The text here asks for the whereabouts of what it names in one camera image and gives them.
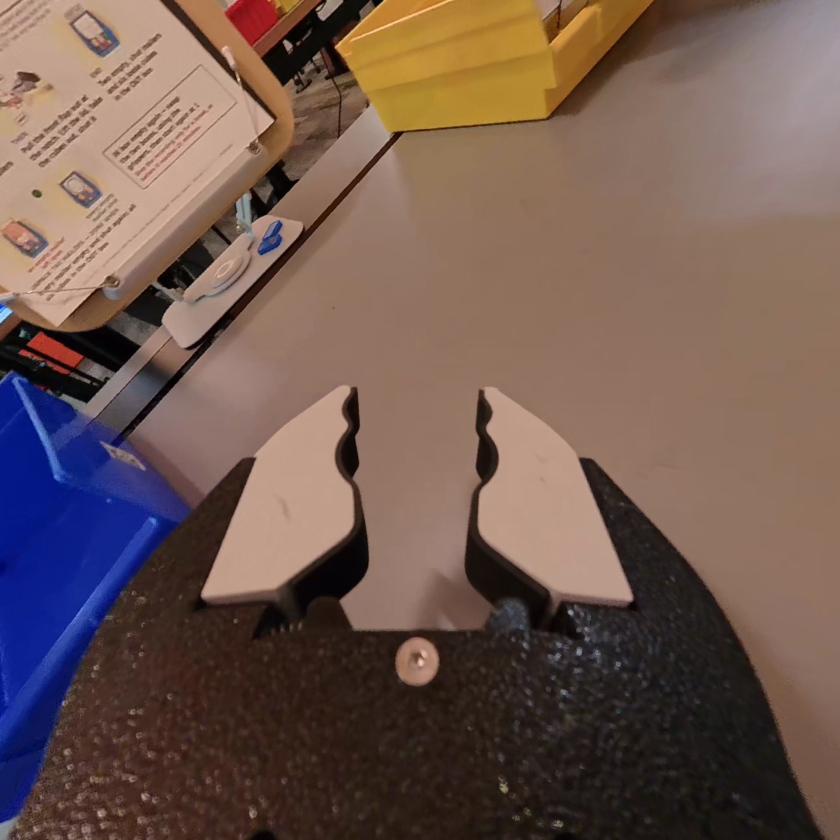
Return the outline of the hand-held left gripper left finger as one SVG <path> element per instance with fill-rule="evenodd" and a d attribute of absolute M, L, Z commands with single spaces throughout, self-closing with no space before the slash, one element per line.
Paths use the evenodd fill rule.
<path fill-rule="evenodd" d="M 368 571 L 361 492 L 359 395 L 340 385 L 256 452 L 201 591 L 208 606 L 271 604 L 302 615 L 343 599 Z"/>

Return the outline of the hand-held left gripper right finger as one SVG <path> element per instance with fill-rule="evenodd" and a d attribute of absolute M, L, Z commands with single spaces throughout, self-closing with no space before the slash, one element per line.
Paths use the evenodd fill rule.
<path fill-rule="evenodd" d="M 567 605 L 630 607 L 631 584 L 574 449 L 493 386 L 478 393 L 476 435 L 471 587 L 525 624 L 562 624 Z"/>

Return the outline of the large yellow plastic bin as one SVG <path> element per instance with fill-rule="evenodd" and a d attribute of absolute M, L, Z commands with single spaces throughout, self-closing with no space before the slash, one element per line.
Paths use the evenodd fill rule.
<path fill-rule="evenodd" d="M 337 50 L 392 133 L 547 119 L 650 1 L 387 1 Z"/>

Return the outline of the white stand base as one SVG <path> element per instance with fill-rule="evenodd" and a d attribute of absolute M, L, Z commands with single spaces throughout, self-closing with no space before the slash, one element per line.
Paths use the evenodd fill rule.
<path fill-rule="evenodd" d="M 259 241 L 273 219 L 283 223 L 282 244 L 266 255 L 258 255 Z M 250 231 L 237 236 L 182 298 L 166 309 L 163 328 L 184 350 L 200 343 L 248 292 L 268 278 L 304 231 L 304 224 L 294 219 L 266 215 L 255 220 Z"/>

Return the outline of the blue plastic bin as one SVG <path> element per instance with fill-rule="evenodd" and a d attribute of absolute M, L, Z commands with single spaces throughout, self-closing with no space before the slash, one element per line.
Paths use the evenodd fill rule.
<path fill-rule="evenodd" d="M 189 506 L 110 427 L 1 384 L 1 819 L 31 790 L 81 658 Z"/>

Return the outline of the red plastic bin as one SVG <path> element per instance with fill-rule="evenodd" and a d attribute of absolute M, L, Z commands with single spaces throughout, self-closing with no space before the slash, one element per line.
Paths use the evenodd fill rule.
<path fill-rule="evenodd" d="M 252 47 L 278 21 L 277 8 L 272 1 L 227 1 L 224 13 Z"/>

